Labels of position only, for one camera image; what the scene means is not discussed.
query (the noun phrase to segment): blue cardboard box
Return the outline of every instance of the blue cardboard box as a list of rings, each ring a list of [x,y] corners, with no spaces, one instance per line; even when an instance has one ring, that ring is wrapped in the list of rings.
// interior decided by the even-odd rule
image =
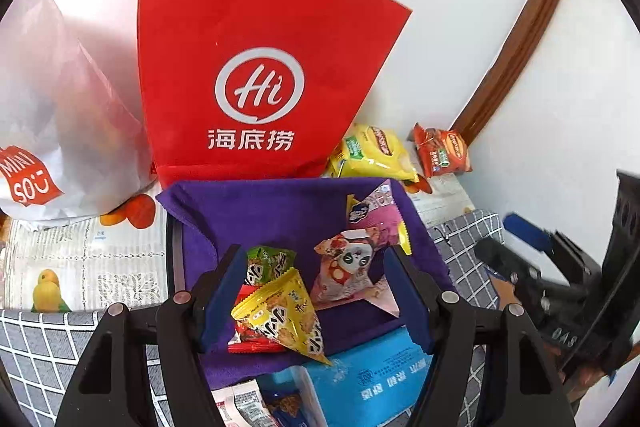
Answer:
[[[329,357],[292,368],[312,427],[376,427],[418,399],[431,357],[398,328]]]

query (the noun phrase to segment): translucent plastic bag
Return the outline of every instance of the translucent plastic bag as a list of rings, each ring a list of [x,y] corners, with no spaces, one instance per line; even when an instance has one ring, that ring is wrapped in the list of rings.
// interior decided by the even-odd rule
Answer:
[[[143,125],[54,0],[15,0],[0,21],[0,96],[0,208],[9,216],[63,225],[109,212],[152,180]]]

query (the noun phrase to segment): yellow bird print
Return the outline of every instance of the yellow bird print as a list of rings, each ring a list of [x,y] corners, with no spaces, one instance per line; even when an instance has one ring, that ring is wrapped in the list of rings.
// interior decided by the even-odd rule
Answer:
[[[43,270],[38,275],[38,284],[33,289],[34,313],[70,312],[69,306],[62,299],[60,281],[53,270]]]

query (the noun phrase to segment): purple towel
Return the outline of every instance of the purple towel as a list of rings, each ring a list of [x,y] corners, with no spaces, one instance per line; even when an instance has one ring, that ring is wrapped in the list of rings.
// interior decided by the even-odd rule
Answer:
[[[182,249],[187,288],[218,265],[219,255],[238,243],[248,250],[257,245],[289,248],[298,253],[295,267],[311,288],[320,266],[314,247],[347,229],[346,197],[364,199],[384,178],[310,178],[228,182],[177,182],[158,196],[167,212],[184,223]],[[452,290],[448,270],[407,196],[392,180],[396,204],[404,217],[415,265],[430,273],[443,290]],[[371,280],[382,276],[382,255],[374,257]],[[332,355],[370,341],[402,325],[400,319],[366,301],[318,312],[324,350]],[[226,350],[233,336],[229,320],[221,340],[201,358],[212,389],[242,379],[279,371],[309,359],[287,351],[232,355]]]

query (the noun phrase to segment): metal screw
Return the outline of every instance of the metal screw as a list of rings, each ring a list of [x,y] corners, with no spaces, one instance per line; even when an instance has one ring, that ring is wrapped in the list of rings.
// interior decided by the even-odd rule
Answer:
[[[187,304],[191,300],[191,294],[189,292],[178,292],[174,295],[174,302],[176,304]]]
[[[517,303],[511,303],[507,306],[511,315],[515,315],[516,317],[520,317],[524,315],[524,308]]]
[[[549,309],[551,309],[551,301],[547,297],[543,297],[542,299],[540,299],[540,306],[542,307],[543,311],[548,314]]]
[[[447,304],[455,304],[460,300],[460,296],[457,293],[450,291],[442,292],[442,295],[440,297]]]
[[[123,311],[124,311],[124,304],[120,302],[116,302],[115,304],[112,304],[111,306],[109,306],[109,309],[107,309],[107,313],[110,314],[111,317],[117,317]]]

